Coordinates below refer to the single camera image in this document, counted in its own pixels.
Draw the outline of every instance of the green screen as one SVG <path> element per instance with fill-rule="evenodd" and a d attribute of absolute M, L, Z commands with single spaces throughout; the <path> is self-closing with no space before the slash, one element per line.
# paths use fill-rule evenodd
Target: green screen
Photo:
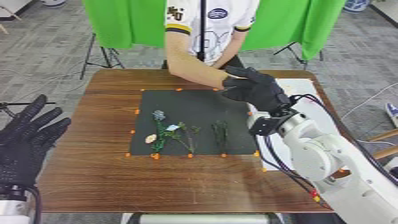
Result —
<path fill-rule="evenodd" d="M 97 41 L 106 48 L 133 44 L 163 47 L 165 0 L 83 0 Z M 241 50 L 302 44 L 302 58 L 316 56 L 330 35 L 344 0 L 261 0 Z"/>

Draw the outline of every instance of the gray carpet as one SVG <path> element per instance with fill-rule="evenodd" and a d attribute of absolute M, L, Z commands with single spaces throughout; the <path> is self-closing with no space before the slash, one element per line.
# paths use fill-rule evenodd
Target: gray carpet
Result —
<path fill-rule="evenodd" d="M 97 70 L 97 67 L 90 67 L 80 82 L 76 72 L 90 37 L 82 1 L 69 0 L 60 9 L 48 9 L 35 3 L 21 18 L 23 22 L 2 22 L 10 35 L 0 33 L 0 101 L 28 102 L 42 93 L 62 106 L 66 115 L 71 115 Z M 343 13 L 325 46 L 325 61 L 314 59 L 309 63 L 309 71 L 316 74 L 341 116 L 378 90 L 398 82 L 396 46 L 398 30 L 373 10 L 357 15 Z M 243 52 L 240 57 L 245 65 L 256 69 L 302 69 L 289 52 L 273 56 L 275 50 Z M 99 58 L 97 50 L 92 54 L 94 59 Z M 135 46 L 121 50 L 121 60 L 128 68 L 160 68 L 163 50 Z M 396 88 L 380 94 L 344 119 L 360 139 L 394 128 L 384 104 L 392 102 L 398 105 Z M 7 120 L 2 113 L 0 125 Z M 366 146 L 371 151 L 385 147 Z M 44 223 L 115 223 L 115 216 L 51 214 Z"/>

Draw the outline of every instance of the black glove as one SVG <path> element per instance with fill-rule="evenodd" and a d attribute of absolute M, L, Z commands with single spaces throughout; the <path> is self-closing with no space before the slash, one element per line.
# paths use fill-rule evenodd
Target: black glove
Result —
<path fill-rule="evenodd" d="M 222 96 L 231 100 L 250 103 L 259 111 L 275 113 L 289 106 L 289 98 L 277 85 L 275 78 L 261 74 L 254 68 L 245 69 L 227 66 L 225 72 L 241 79 L 227 77 L 224 80 Z"/>
<path fill-rule="evenodd" d="M 64 118 L 44 127 L 62 114 L 60 108 L 32 121 L 44 105 L 41 95 L 0 131 L 0 185 L 34 187 L 46 152 L 71 124 Z"/>

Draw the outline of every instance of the white cable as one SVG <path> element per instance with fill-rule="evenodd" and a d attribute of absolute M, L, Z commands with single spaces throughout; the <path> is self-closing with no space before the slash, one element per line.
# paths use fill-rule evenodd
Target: white cable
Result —
<path fill-rule="evenodd" d="M 362 143 L 368 143 L 368 144 L 385 144 L 385 145 L 389 145 L 389 146 L 396 146 L 396 144 L 391 143 L 391 142 L 380 142 L 380 141 L 376 141 L 376 142 L 368 142 L 368 141 L 364 141 L 364 140 L 357 140 L 357 141 L 362 142 Z"/>
<path fill-rule="evenodd" d="M 398 85 L 398 83 L 394 83 L 392 85 L 389 85 L 380 91 L 378 93 L 369 97 L 369 99 L 352 108 L 352 110 L 348 111 L 348 113 L 343 115 L 341 120 L 344 120 L 346 116 L 352 114 L 352 112 L 357 110 L 357 108 L 378 97 L 378 95 L 384 93 L 384 91 L 392 88 Z"/>

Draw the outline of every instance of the black cable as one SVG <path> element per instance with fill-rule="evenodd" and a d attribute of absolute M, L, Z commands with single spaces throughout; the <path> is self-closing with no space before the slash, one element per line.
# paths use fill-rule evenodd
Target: black cable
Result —
<path fill-rule="evenodd" d="M 204 41 L 206 41 L 206 0 L 201 0 L 201 46 L 197 52 L 197 59 L 204 61 Z"/>
<path fill-rule="evenodd" d="M 291 97 L 293 97 L 293 100 L 296 100 L 296 101 L 298 101 L 302 98 L 307 98 L 307 99 L 312 100 L 312 102 L 320 105 L 320 107 L 323 108 L 323 110 L 325 110 L 325 112 L 327 112 L 327 114 L 328 114 L 328 116 L 330 116 L 330 118 L 332 118 L 332 121 L 334 121 L 336 125 L 341 127 L 341 129 L 343 129 L 343 131 L 344 131 L 344 133 L 346 133 L 346 135 L 348 135 L 348 137 L 350 137 L 350 139 L 352 139 L 352 141 L 353 141 L 353 143 L 355 143 L 355 145 L 357 145 L 357 148 L 359 148 L 359 151 L 362 152 L 364 158 L 368 159 L 368 161 L 369 161 L 369 163 L 371 163 L 375 169 L 376 169 L 378 172 L 382 173 L 384 177 L 389 179 L 389 181 L 392 182 L 392 184 L 398 186 L 398 181 L 396 181 L 394 177 L 389 175 L 389 173 L 387 173 L 387 171 L 385 171 L 385 169 L 384 169 L 384 167 L 382 167 L 378 161 L 375 160 L 375 158 L 373 158 L 373 156 L 371 156 L 371 154 L 369 154 L 369 152 L 368 152 L 368 150 L 366 150 L 362 144 L 359 143 L 357 139 L 355 139 L 353 136 L 352 136 L 350 130 L 348 130 L 348 128 L 346 128 L 343 122 L 339 121 L 339 119 L 336 118 L 334 114 L 330 113 L 330 111 L 328 111 L 328 109 L 327 109 L 323 103 L 320 102 L 316 96 L 311 95 L 311 94 L 304 94 L 304 95 L 295 95 L 295 96 L 291 96 Z"/>
<path fill-rule="evenodd" d="M 277 153 L 275 153 L 275 149 L 273 149 L 273 146 L 272 146 L 272 141 L 270 141 L 270 136 L 266 136 L 265 138 L 265 144 L 266 144 L 266 147 L 268 147 L 268 151 L 270 151 L 270 155 L 272 155 L 272 158 L 273 160 L 277 161 L 277 164 L 281 166 L 281 168 L 284 169 L 284 171 L 288 173 L 291 173 L 293 176 L 296 176 L 296 178 L 305 182 L 305 184 L 312 187 L 312 184 L 309 182 L 309 180 L 298 175 L 298 173 L 289 169 L 288 165 L 284 164 L 279 156 L 277 156 Z"/>
<path fill-rule="evenodd" d="M 42 212 L 41 192 L 39 192 L 39 189 L 35 187 L 34 188 L 28 187 L 26 191 L 34 195 L 34 200 L 35 200 L 34 224 L 39 224 L 41 223 L 41 212 Z"/>
<path fill-rule="evenodd" d="M 286 174 L 286 176 L 289 177 L 289 179 L 295 181 L 295 183 L 300 185 L 302 189 L 305 190 L 305 192 L 311 194 L 311 190 L 307 189 L 307 187 L 304 186 L 302 182 L 298 180 L 302 180 L 304 178 L 300 176 L 295 176 L 266 159 L 265 159 L 265 156 L 263 156 L 263 153 L 261 153 L 261 150 L 259 151 L 259 158 L 263 160 L 263 162 Z"/>

